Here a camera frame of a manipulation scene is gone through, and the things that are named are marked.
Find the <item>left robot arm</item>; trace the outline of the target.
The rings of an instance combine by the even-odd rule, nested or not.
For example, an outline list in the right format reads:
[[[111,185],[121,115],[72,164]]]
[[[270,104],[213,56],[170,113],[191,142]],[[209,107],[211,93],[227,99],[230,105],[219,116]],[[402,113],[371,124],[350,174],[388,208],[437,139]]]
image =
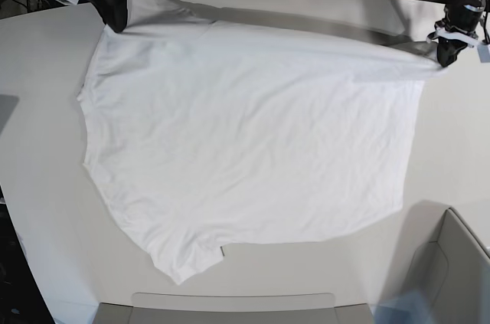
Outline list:
[[[435,23],[436,58],[442,67],[456,62],[459,53],[475,48],[482,63],[489,62],[489,0],[444,0],[444,17]]]

